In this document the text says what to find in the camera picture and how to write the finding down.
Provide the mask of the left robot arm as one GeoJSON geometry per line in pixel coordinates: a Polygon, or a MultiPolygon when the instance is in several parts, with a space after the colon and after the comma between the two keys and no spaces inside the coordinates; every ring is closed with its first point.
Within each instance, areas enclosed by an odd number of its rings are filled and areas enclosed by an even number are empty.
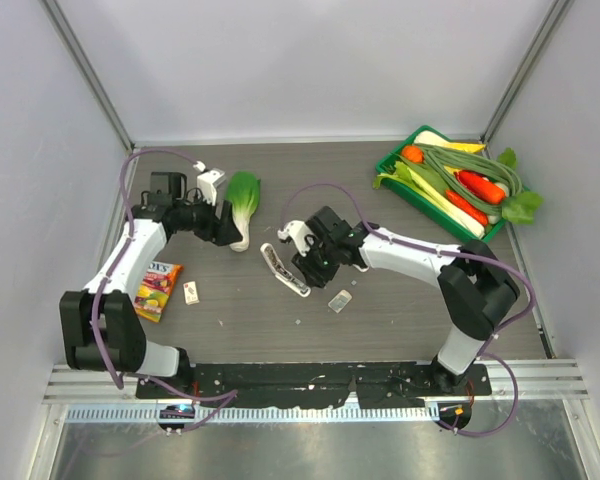
{"type": "Polygon", "coordinates": [[[184,368],[184,350],[146,338],[134,302],[146,271],[169,239],[191,232],[203,241],[225,246],[241,240],[232,206],[219,201],[224,172],[211,169],[196,179],[187,196],[187,178],[177,172],[154,172],[149,190],[131,209],[121,238],[98,274],[59,302],[66,361],[74,370],[107,371],[158,377],[170,398],[185,397],[193,385],[184,368]]]}

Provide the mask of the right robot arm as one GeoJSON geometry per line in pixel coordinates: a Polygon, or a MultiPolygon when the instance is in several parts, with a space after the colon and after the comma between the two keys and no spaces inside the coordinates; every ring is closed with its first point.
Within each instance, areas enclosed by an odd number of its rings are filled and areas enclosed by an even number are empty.
{"type": "Polygon", "coordinates": [[[323,288],[339,268],[382,269],[440,290],[452,322],[432,361],[437,391],[452,395],[468,381],[467,371],[520,296],[508,266],[479,240],[434,244],[397,235],[365,221],[352,226],[325,206],[305,221],[279,231],[296,248],[292,263],[311,288],[323,288]]]}

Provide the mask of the staples box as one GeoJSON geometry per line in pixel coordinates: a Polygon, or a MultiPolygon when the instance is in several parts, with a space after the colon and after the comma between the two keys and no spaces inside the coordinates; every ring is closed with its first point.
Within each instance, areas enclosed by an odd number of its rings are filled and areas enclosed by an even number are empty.
{"type": "Polygon", "coordinates": [[[197,284],[195,281],[185,282],[183,284],[183,292],[186,305],[195,305],[200,302],[197,284]]]}

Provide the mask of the staples tray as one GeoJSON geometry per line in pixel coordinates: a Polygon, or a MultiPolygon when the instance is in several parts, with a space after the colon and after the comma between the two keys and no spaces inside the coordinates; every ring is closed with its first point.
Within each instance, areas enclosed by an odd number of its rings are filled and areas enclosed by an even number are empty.
{"type": "Polygon", "coordinates": [[[351,302],[351,300],[351,293],[347,290],[341,290],[328,302],[328,308],[338,314],[351,302]]]}

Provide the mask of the white stapler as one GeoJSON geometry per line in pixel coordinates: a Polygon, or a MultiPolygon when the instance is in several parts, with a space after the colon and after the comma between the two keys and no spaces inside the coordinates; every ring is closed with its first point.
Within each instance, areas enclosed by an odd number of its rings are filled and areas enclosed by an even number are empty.
{"type": "Polygon", "coordinates": [[[277,280],[302,298],[306,298],[310,295],[311,288],[303,281],[299,280],[284,266],[272,244],[262,244],[260,252],[277,280]]]}

